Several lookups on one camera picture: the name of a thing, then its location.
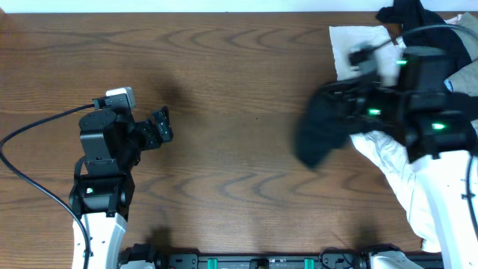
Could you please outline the black Sytrogen t-shirt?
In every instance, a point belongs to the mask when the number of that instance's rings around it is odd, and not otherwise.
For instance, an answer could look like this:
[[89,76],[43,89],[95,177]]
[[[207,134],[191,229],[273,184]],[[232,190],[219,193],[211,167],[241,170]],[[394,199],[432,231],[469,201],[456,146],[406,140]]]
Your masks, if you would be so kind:
[[315,92],[296,125],[294,154],[309,169],[317,167],[332,150],[342,148],[357,132],[355,123],[338,116],[335,105],[326,94]]

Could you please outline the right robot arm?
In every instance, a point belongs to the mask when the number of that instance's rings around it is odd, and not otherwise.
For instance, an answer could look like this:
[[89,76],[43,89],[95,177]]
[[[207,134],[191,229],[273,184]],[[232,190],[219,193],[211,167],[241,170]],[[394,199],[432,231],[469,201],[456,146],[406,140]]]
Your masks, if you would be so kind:
[[404,146],[415,187],[431,210],[445,268],[477,267],[477,135],[463,110],[449,106],[442,83],[448,55],[431,47],[408,47],[397,60],[394,86],[375,79],[375,47],[349,54],[358,77],[326,85],[326,96],[348,126],[380,130]]

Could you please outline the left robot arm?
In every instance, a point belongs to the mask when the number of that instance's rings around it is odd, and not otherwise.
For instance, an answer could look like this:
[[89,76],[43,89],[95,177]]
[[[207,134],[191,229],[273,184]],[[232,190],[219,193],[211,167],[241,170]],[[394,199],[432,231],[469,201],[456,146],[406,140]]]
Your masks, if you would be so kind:
[[74,268],[115,268],[126,232],[135,185],[131,170],[143,151],[173,139],[169,110],[134,121],[129,108],[103,108],[79,122],[84,157],[75,166],[69,202],[80,223],[73,225]]

